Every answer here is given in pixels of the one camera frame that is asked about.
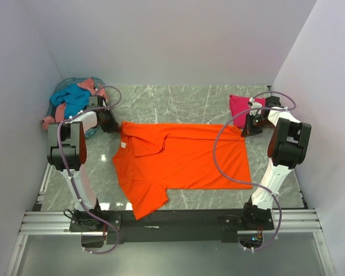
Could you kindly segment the orange t-shirt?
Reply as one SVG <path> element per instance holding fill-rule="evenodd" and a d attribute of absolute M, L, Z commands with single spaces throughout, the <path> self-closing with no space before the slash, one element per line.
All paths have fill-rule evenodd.
<path fill-rule="evenodd" d="M 168 202 L 170 189 L 250 189 L 244 138 L 236 126 L 121 125 L 113 157 L 118 183 L 142 219 Z"/>

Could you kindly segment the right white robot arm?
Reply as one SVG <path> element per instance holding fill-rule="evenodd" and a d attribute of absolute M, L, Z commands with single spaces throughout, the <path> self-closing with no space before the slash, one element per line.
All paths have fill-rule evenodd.
<path fill-rule="evenodd" d="M 279 97 L 267 97 L 264 105 L 250 98 L 248 106 L 251 110 L 246 114 L 242 137 L 261 134 L 270 125 L 274 127 L 267 149 L 269 163 L 260 186 L 244 204 L 241 215 L 243 227 L 259 229 L 272 224 L 274 198 L 286 177 L 304 161 L 312 127 L 281 106 Z"/>

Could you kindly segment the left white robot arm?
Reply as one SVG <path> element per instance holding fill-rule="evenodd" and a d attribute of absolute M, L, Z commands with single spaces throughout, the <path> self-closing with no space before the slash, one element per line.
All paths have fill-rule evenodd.
<path fill-rule="evenodd" d="M 85 133 L 100 127 L 105 133 L 120 129 L 111 109 L 102 96 L 92 95 L 89 104 L 75 116 L 48 126 L 47 160 L 66 180 L 74 198 L 71 222 L 87 231 L 112 225 L 102 213 L 97 196 L 86 175 Z"/>

